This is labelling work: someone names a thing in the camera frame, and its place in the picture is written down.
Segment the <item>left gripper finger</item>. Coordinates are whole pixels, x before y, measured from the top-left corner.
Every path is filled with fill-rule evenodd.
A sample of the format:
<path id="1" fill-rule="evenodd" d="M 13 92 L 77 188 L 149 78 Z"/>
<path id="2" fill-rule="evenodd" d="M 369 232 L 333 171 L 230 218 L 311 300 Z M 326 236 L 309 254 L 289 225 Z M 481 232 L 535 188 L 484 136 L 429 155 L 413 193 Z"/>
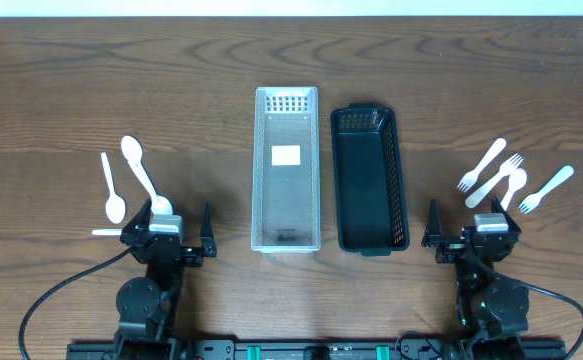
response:
<path id="1" fill-rule="evenodd" d="M 122 228 L 123 234 L 136 234 L 147 231 L 151 219 L 152 201 L 147 199 L 138 213 Z"/>
<path id="2" fill-rule="evenodd" d="M 203 246 L 214 246 L 215 240 L 213 236 L 213 230 L 211 225 L 211 212 L 210 204 L 208 202 L 204 203 L 203 218 L 200 230 L 200 240 Z"/>

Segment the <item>white spoon bowl down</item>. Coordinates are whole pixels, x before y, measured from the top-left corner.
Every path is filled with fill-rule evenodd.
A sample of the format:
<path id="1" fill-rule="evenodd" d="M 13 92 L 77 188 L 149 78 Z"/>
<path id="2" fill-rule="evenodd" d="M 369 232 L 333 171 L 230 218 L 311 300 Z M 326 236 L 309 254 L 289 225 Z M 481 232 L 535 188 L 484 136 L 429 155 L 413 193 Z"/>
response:
<path id="1" fill-rule="evenodd" d="M 173 214 L 173 207 L 170 201 L 164 197 L 159 195 L 156 192 L 156 189 L 151 182 L 148 174 L 146 173 L 145 169 L 141 165 L 134 165 L 133 171 L 140 183 L 143 185 L 145 190 L 148 192 L 149 197 L 152 201 L 151 211 L 154 215 L 172 215 Z"/>

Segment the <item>black plastic basket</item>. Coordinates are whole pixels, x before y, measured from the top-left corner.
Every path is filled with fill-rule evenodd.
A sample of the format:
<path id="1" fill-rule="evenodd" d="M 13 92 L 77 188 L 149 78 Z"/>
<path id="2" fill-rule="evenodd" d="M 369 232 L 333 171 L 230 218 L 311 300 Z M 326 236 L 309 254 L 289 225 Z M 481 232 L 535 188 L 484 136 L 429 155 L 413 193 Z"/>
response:
<path id="1" fill-rule="evenodd" d="M 330 116 L 338 241 L 345 252 L 388 256 L 410 245 L 396 116 L 351 103 Z"/>

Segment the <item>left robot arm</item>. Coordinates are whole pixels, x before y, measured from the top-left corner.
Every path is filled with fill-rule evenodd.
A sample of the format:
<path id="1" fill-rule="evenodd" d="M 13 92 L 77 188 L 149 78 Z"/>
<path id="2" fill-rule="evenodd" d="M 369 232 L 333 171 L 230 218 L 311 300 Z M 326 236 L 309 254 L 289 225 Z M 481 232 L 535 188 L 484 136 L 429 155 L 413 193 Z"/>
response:
<path id="1" fill-rule="evenodd" d="M 127 281 L 116 296 L 120 314 L 114 336 L 115 359 L 190 359 L 191 345 L 174 330 L 187 268 L 200 267 L 217 255 L 210 205 L 205 204 L 201 244 L 184 246 L 184 220 L 179 215 L 153 215 L 146 201 L 122 229 L 120 241 L 146 267 L 142 277 Z"/>

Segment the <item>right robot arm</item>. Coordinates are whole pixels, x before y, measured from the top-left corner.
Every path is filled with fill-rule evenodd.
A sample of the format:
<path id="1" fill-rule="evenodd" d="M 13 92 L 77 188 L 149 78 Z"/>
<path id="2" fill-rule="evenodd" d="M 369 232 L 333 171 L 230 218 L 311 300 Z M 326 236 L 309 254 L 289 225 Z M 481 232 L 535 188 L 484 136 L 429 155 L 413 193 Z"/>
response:
<path id="1" fill-rule="evenodd" d="M 421 245 L 436 250 L 438 264 L 455 267 L 456 312 L 469 336 L 440 347 L 441 359 L 523 357 L 519 334 L 528 329 L 528 290 L 498 275 L 496 262 L 513 250 L 521 234 L 498 199 L 491 211 L 474 217 L 459 236 L 442 233 L 436 201 L 430 203 Z"/>

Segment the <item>white spoon lying sideways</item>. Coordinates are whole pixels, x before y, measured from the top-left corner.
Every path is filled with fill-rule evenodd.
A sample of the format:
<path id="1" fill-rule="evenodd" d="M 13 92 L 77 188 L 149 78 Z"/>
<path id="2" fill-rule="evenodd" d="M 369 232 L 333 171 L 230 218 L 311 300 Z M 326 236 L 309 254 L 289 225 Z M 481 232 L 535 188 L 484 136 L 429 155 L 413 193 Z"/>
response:
<path id="1" fill-rule="evenodd" d="M 122 229 L 94 229 L 91 234 L 93 236 L 120 236 Z"/>

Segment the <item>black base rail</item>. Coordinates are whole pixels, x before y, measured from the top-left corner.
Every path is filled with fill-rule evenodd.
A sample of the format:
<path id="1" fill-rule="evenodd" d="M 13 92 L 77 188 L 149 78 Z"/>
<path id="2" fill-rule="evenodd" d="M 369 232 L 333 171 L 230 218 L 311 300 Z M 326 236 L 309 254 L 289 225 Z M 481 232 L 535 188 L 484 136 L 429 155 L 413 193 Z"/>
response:
<path id="1" fill-rule="evenodd" d="M 201 340 L 182 344 L 128 342 L 75 343 L 67 346 L 70 360 L 191 359 L 191 360 L 338 360 L 338 359 L 563 359 L 565 345 L 555 340 L 517 338 L 478 342 L 471 352 L 441 340 L 404 338 L 397 342 L 233 342 Z"/>

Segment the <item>white spoon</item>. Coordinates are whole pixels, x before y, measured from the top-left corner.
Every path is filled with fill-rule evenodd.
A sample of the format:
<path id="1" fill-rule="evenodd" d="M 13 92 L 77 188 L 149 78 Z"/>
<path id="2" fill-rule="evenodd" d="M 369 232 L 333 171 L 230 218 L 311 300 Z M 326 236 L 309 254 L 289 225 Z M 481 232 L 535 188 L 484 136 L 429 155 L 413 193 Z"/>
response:
<path id="1" fill-rule="evenodd" d="M 527 173 L 523 168 L 515 169 L 508 177 L 508 188 L 503 196 L 500 204 L 504 210 L 507 210 L 513 195 L 522 189 L 527 182 Z"/>
<path id="2" fill-rule="evenodd" d="M 115 191 L 112 171 L 107 154 L 102 152 L 100 154 L 100 158 L 109 193 L 109 196 L 105 202 L 105 213 L 110 222 L 119 224 L 123 221 L 126 215 L 126 203 L 124 199 L 120 197 Z"/>

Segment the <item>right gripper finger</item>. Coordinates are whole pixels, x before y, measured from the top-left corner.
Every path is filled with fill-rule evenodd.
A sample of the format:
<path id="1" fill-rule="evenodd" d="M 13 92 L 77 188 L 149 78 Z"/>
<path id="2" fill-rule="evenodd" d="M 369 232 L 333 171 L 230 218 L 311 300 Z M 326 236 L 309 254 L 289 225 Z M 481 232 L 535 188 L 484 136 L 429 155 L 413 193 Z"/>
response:
<path id="1" fill-rule="evenodd" d="M 442 230 L 439 218 L 439 208 L 437 201 L 433 199 L 430 203 L 428 220 L 423 235 L 423 245 L 436 246 L 441 240 Z"/>
<path id="2" fill-rule="evenodd" d="M 521 229 L 518 224 L 511 218 L 511 216 L 507 213 L 507 211 L 503 208 L 500 200 L 494 196 L 491 199 L 490 209 L 492 213 L 500 214 L 501 217 L 507 224 L 507 231 L 508 232 L 516 232 L 520 233 Z"/>

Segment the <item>white fork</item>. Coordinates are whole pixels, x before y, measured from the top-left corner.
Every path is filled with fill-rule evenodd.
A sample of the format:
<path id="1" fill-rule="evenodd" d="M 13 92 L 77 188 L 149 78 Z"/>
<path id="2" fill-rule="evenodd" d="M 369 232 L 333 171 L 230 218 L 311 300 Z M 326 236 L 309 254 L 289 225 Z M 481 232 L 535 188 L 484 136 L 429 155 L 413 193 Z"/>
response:
<path id="1" fill-rule="evenodd" d="M 511 175 L 523 162 L 523 157 L 516 153 L 503 162 L 498 172 L 492 176 L 487 182 L 481 185 L 471 195 L 465 199 L 465 205 L 468 208 L 476 207 L 485 196 L 497 185 L 497 183 L 504 177 Z"/>
<path id="2" fill-rule="evenodd" d="M 472 188 L 477 182 L 480 173 L 492 160 L 498 156 L 498 154 L 506 147 L 506 145 L 507 141 L 504 138 L 497 138 L 486 151 L 478 164 L 461 178 L 457 185 L 457 189 L 461 192 L 467 192 L 470 188 Z"/>
<path id="3" fill-rule="evenodd" d="M 551 179 L 537 192 L 525 197 L 518 209 L 522 214 L 532 212 L 541 202 L 541 200 L 556 187 L 561 185 L 574 174 L 574 168 L 571 165 L 565 165 L 558 170 Z"/>

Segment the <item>clear plastic basket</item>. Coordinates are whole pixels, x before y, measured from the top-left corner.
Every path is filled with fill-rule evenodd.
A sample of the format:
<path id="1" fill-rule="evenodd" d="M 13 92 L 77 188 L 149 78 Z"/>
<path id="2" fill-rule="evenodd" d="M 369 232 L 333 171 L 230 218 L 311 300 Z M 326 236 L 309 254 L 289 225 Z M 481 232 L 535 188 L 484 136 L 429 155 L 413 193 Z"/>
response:
<path id="1" fill-rule="evenodd" d="M 255 92 L 251 249 L 311 253 L 321 247 L 318 90 Z"/>

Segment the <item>white spoon bowl up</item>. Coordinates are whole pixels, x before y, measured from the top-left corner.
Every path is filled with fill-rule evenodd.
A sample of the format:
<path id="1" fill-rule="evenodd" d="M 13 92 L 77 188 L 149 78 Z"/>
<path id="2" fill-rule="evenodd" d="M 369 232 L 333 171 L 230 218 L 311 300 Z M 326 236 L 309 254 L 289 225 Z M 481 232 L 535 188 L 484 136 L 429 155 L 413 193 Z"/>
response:
<path id="1" fill-rule="evenodd" d="M 157 192 L 142 165 L 143 148 L 140 142 L 130 135 L 125 135 L 121 139 L 121 150 L 130 168 L 148 192 L 150 198 L 156 200 L 158 197 Z"/>

